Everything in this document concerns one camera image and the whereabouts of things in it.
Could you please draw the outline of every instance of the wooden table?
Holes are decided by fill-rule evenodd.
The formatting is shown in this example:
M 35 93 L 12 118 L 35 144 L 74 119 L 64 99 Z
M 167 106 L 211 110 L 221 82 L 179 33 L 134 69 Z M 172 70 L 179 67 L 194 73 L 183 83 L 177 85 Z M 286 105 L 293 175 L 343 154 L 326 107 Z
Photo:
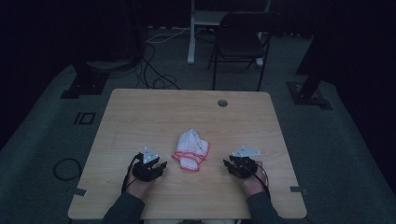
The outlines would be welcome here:
M 221 107 L 218 100 L 226 100 Z M 179 135 L 195 129 L 210 143 L 199 172 L 179 168 L 171 156 Z M 280 216 L 306 216 L 271 97 L 247 91 L 114 90 L 109 99 L 78 189 L 69 209 L 73 219 L 103 218 L 120 196 L 127 167 L 144 147 L 168 161 L 146 201 L 143 219 L 249 218 L 246 197 L 222 160 L 241 146 L 261 152 L 272 202 Z

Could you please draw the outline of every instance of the dark wall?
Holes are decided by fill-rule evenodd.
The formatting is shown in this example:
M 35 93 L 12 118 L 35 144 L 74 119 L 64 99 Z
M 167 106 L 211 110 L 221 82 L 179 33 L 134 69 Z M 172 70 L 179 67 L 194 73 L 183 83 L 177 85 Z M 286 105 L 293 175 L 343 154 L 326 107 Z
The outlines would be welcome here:
M 334 84 L 396 192 L 396 5 L 334 0 L 298 74 Z
M 144 26 L 141 11 L 135 0 L 3 0 L 0 148 L 54 76 L 76 57 L 113 61 L 140 55 L 143 49 L 136 41 L 135 28 Z

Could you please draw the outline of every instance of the person's arm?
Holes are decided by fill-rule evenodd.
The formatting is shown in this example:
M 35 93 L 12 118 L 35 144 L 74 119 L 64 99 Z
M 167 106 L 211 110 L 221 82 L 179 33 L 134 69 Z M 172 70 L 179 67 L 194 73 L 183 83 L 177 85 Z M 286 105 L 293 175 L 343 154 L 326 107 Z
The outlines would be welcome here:
M 259 167 L 256 176 L 265 183 L 265 173 Z M 241 179 L 242 188 L 247 195 L 247 205 L 251 214 L 251 220 L 255 224 L 278 224 L 284 223 L 284 220 L 277 214 L 270 198 L 265 192 L 262 183 L 255 177 L 251 176 L 247 179 Z
M 116 200 L 113 206 L 108 209 L 103 224 L 137 224 L 145 207 L 144 199 L 152 188 L 155 180 L 150 182 L 135 179 L 130 172 L 128 178 L 128 188 Z

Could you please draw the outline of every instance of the hole in table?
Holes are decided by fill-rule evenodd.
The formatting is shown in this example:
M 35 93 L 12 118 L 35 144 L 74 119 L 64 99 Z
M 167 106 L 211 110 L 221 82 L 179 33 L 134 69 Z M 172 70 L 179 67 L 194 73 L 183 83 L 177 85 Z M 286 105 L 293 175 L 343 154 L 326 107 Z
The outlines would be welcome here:
M 225 107 L 228 105 L 228 102 L 226 100 L 218 100 L 218 105 L 221 107 Z

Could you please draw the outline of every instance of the gray sleeve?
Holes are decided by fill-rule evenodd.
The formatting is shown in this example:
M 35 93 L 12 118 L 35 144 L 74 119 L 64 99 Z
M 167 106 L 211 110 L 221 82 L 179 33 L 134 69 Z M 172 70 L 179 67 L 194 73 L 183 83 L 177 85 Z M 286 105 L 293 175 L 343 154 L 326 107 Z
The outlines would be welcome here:
M 145 204 L 134 195 L 122 193 L 113 206 L 108 209 L 103 224 L 137 224 L 142 215 Z
M 285 223 L 283 218 L 277 214 L 265 192 L 256 193 L 248 197 L 247 205 L 254 224 Z

